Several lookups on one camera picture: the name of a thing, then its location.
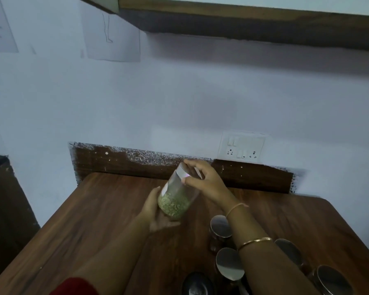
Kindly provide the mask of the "person's right hand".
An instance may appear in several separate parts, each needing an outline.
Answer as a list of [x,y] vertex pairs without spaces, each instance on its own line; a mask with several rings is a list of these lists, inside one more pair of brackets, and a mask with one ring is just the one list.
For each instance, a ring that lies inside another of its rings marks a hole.
[[197,168],[203,174],[205,177],[202,179],[204,187],[196,189],[218,205],[226,215],[228,215],[233,208],[240,205],[239,200],[225,186],[217,171],[208,162],[204,160],[185,159],[184,163],[188,166]]

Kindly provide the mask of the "person's left hand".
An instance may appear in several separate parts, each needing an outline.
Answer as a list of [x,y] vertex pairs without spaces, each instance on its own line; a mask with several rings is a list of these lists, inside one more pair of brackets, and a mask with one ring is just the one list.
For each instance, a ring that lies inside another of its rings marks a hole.
[[149,193],[141,212],[137,216],[137,230],[143,234],[154,233],[166,228],[180,225],[179,221],[172,221],[158,206],[158,195],[161,187],[153,188]]

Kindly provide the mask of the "clear jar with green seeds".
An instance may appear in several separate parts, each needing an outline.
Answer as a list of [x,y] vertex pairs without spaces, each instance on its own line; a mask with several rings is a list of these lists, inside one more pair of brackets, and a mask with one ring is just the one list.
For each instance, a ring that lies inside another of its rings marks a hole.
[[196,188],[182,183],[182,178],[188,176],[203,179],[197,168],[181,162],[161,189],[158,197],[159,208],[172,221],[178,221],[200,193]]

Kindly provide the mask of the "person's left forearm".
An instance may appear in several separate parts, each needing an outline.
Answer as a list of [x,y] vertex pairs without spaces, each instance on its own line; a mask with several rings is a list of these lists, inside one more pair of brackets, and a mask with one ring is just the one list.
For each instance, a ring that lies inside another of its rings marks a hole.
[[137,230],[137,217],[105,248],[70,277],[87,280],[99,295],[123,295],[149,234]]

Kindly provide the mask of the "person's right forearm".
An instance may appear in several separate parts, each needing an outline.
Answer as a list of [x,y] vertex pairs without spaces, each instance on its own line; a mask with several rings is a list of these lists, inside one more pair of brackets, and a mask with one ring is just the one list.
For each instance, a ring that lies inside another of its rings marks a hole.
[[[233,208],[226,218],[236,248],[244,242],[269,237],[243,203]],[[238,253],[253,295],[319,295],[273,241],[250,244]]]

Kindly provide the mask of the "gold bangle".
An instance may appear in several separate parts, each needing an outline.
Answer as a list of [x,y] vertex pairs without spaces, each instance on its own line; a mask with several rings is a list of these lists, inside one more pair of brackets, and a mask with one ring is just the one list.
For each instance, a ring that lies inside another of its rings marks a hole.
[[259,243],[259,242],[268,242],[268,241],[273,241],[272,238],[270,237],[263,237],[263,238],[258,238],[258,239],[253,239],[247,242],[242,243],[239,247],[237,247],[237,251],[239,252],[242,248],[253,244],[253,243]]

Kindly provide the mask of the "red sleeve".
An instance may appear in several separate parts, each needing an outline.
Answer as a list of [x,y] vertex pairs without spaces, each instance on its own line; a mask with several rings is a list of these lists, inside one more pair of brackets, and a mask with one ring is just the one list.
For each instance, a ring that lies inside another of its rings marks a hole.
[[70,277],[58,285],[49,295],[99,295],[99,293],[87,280]]

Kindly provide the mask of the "dark wooden cabinet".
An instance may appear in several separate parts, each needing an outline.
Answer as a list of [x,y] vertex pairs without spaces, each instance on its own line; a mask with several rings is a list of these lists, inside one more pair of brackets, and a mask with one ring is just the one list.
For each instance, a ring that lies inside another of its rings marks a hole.
[[0,155],[0,274],[39,229],[9,158]]

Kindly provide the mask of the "white paper sheet with drawing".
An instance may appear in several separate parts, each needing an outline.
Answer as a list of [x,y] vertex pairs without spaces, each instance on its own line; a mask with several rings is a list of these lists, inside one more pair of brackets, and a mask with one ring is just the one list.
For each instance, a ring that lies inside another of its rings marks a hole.
[[140,62],[140,31],[116,14],[79,2],[88,59]]

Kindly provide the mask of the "white wall switch socket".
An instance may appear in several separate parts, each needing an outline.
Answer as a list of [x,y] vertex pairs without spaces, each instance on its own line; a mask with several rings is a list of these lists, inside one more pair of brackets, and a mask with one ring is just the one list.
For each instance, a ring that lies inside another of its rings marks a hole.
[[224,131],[217,159],[245,163],[261,163],[261,153],[268,135],[241,131]]

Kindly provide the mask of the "dark wooden wall shelf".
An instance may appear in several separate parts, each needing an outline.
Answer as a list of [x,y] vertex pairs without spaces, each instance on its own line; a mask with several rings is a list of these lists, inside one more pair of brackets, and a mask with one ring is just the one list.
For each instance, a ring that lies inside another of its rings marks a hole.
[[182,0],[80,0],[149,33],[369,51],[369,15]]

